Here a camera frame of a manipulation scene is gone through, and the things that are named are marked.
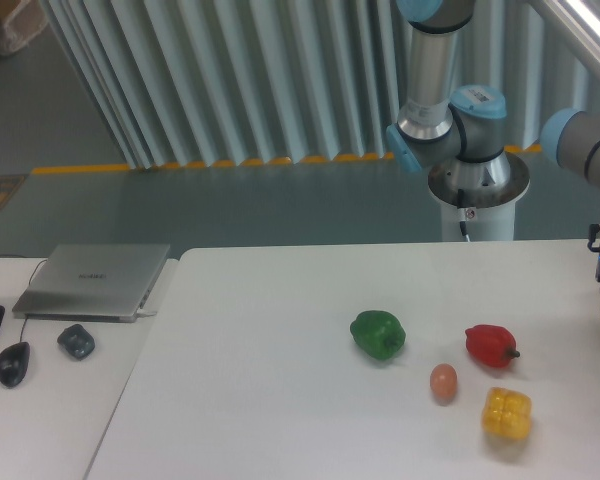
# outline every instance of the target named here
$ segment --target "laptop lid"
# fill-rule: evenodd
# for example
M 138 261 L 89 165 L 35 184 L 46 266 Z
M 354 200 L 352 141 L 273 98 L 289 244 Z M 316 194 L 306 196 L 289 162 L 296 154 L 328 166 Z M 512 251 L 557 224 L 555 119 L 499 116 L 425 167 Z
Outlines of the laptop lid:
M 169 245 L 59 245 L 13 307 L 16 316 L 134 321 Z

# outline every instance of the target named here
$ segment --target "laptop logo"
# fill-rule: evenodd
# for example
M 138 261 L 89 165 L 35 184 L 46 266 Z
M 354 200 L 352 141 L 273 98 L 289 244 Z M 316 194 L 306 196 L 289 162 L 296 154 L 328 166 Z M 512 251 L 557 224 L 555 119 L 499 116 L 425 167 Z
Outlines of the laptop logo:
M 107 276 L 104 273 L 81 273 L 78 275 L 78 278 L 83 280 L 104 280 Z

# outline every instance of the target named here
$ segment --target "gray floor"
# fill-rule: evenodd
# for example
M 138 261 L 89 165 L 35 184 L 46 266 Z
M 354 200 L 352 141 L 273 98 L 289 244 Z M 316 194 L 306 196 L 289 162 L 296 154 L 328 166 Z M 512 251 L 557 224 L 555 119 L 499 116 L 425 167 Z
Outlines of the gray floor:
M 600 195 L 541 156 L 525 160 L 532 184 L 516 238 L 584 238 Z M 50 30 L 0 61 L 0 174 L 121 162 Z M 0 212 L 0 253 L 168 242 L 179 257 L 198 247 L 439 241 L 426 183 L 395 162 L 34 175 Z
M 121 162 L 50 28 L 0 59 L 0 174 Z

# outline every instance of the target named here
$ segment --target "black mouse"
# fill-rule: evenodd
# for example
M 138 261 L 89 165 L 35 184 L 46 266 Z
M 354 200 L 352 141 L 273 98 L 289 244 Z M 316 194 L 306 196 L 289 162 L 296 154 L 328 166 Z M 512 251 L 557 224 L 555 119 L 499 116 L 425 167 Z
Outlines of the black mouse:
M 13 388 L 22 381 L 27 374 L 30 352 L 29 342 L 20 342 L 0 353 L 0 383 Z

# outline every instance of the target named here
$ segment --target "table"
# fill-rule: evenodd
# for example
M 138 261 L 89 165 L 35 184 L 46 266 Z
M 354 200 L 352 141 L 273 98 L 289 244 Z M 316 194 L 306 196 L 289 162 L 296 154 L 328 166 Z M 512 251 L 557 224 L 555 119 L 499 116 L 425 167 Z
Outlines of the table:
M 89 479 L 600 478 L 596 261 L 582 240 L 189 251 Z M 349 334 L 368 309 L 407 332 L 386 365 Z M 510 370 L 468 356 L 480 323 L 516 336 Z M 532 398 L 526 441 L 481 431 L 492 386 Z
M 0 305 L 6 309 L 0 352 L 18 342 L 23 320 L 11 308 L 39 259 L 0 259 Z M 149 299 L 157 310 L 175 272 L 169 260 Z M 85 476 L 153 323 L 83 323 L 96 349 L 78 362 L 56 343 L 74 322 L 29 320 L 29 369 L 14 389 L 0 384 L 0 479 L 68 480 Z

